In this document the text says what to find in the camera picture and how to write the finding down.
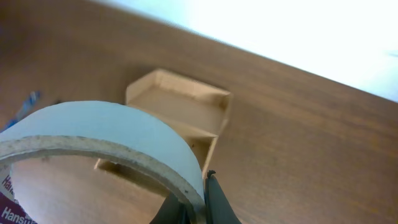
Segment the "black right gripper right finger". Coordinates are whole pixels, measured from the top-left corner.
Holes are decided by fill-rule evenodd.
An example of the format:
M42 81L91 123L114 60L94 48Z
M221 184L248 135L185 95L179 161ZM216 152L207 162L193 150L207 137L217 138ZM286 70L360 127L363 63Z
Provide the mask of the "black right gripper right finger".
M241 224L228 202L214 170L205 179L205 204L207 224Z

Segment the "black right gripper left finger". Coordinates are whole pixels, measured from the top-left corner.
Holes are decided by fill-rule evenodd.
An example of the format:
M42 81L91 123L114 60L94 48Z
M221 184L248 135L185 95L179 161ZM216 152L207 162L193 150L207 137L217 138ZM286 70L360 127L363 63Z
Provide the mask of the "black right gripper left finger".
M178 198L170 193L150 224L186 224L187 209Z

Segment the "cream masking tape roll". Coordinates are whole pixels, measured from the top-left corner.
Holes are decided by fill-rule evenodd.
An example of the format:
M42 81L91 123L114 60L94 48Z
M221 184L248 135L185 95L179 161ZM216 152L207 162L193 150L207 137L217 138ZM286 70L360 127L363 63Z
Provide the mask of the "cream masking tape roll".
M105 101L69 101L37 110L1 133L1 163L43 156L113 161L153 178L206 222L203 179L189 145L141 110Z

